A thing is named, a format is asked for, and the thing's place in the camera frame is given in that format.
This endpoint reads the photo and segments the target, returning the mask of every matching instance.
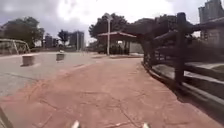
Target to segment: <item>fence post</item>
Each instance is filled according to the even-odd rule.
[[[175,83],[177,85],[182,85],[184,79],[184,63],[186,52],[185,28],[186,28],[186,15],[185,13],[178,13],[177,14],[178,34],[176,42],[177,55],[175,58]]]
[[[154,48],[154,37],[151,38],[150,42],[149,42],[149,67],[152,68],[152,66],[155,64],[155,48]]]
[[[142,38],[142,36],[137,36],[137,41],[138,43],[141,44],[143,52],[144,52],[144,57],[143,57],[143,63],[146,64],[146,60],[147,60],[147,47],[146,47],[146,40],[144,40],[144,38]]]

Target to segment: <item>pavement tile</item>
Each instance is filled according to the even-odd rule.
[[[222,128],[192,104],[180,102],[145,72],[140,61],[113,59],[68,71],[28,91],[18,91],[0,104],[21,128],[70,128],[75,120],[83,128],[124,122],[131,124],[119,128],[139,127],[144,122],[152,128]],[[19,100],[10,102],[16,97]]]

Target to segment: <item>pole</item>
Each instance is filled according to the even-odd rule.
[[[110,55],[110,20],[108,19],[107,55]]]
[[[15,40],[13,40],[13,45],[14,45],[14,48],[16,50],[17,55],[19,55],[19,51],[18,51],[18,48],[17,48]]]
[[[77,32],[77,51],[79,50],[79,32]]]
[[[177,57],[175,59],[175,82],[177,85],[182,85],[184,80],[184,63],[185,63],[185,52],[186,52],[186,39],[185,39],[185,28],[186,28],[186,15],[185,13],[177,14]]]
[[[27,47],[28,53],[30,53],[30,47],[29,47],[29,45],[27,43],[25,45]]]

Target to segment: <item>concrete bollard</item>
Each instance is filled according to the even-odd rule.
[[[65,54],[64,53],[58,53],[56,55],[56,61],[61,61],[65,59]]]
[[[34,64],[35,57],[33,54],[23,55],[23,64],[22,66],[32,66]]]

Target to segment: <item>lamp post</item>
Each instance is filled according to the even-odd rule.
[[[76,40],[76,48],[77,48],[77,51],[79,51],[79,31],[77,31],[76,33],[76,37],[77,37],[77,40]]]
[[[108,22],[108,34],[107,34],[107,55],[110,55],[110,22],[113,20],[110,14],[106,13],[105,16],[107,17]]]

